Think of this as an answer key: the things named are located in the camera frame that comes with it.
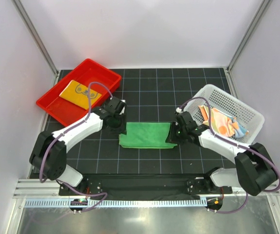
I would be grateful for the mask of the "green towel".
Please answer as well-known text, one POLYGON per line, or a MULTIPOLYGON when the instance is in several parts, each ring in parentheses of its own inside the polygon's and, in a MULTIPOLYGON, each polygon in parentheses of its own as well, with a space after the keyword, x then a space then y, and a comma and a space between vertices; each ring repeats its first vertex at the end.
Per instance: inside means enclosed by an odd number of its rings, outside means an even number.
POLYGON ((166 139, 170 123, 166 122, 128 122, 127 134, 119 135, 119 145, 131 149, 172 149, 175 143, 166 139))

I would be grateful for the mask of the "yellow blue hello towel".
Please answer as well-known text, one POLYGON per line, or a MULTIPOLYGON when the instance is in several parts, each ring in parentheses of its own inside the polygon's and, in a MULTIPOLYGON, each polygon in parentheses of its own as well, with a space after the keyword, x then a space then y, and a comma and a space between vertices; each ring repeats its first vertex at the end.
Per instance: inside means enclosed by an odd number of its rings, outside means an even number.
POLYGON ((101 94, 93 89, 90 89, 88 93, 88 87, 75 81, 71 80, 66 88, 59 94, 62 99, 75 104, 85 110, 89 109, 89 99, 88 94, 90 94, 91 105, 94 105, 100 98, 101 94))

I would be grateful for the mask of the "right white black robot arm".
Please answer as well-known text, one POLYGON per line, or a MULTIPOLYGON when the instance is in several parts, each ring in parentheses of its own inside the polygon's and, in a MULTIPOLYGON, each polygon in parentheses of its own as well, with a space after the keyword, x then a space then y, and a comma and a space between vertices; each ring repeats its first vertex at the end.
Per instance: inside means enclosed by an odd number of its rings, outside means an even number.
POLYGON ((241 187, 249 195, 274 192, 280 189, 280 172, 262 144, 241 144, 213 133, 207 125, 197 125, 189 112, 175 114, 167 143, 191 143, 212 150, 235 164, 234 168, 213 169, 207 173, 203 187, 215 193, 220 187, 241 187))

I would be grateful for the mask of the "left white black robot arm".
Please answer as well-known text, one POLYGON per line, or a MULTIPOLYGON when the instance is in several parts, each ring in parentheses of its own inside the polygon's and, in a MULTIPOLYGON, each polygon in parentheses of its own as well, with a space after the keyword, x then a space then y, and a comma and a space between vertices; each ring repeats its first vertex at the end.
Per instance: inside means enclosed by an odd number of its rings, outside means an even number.
POLYGON ((70 185, 76 195, 87 190, 83 174, 67 164, 67 153, 86 137, 110 129, 126 134, 126 101, 112 97, 103 107, 95 107, 83 118, 58 131, 41 132, 30 156, 30 164, 39 170, 41 183, 58 180, 70 185))

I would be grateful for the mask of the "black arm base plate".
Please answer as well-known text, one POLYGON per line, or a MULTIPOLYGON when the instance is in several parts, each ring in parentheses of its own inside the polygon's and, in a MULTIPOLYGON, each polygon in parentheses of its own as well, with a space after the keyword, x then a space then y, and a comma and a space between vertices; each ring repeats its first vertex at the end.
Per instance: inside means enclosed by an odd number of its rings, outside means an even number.
POLYGON ((106 192, 106 200, 122 201, 191 200, 232 193, 230 186, 219 188, 204 174, 85 174, 75 189, 89 195, 106 192))

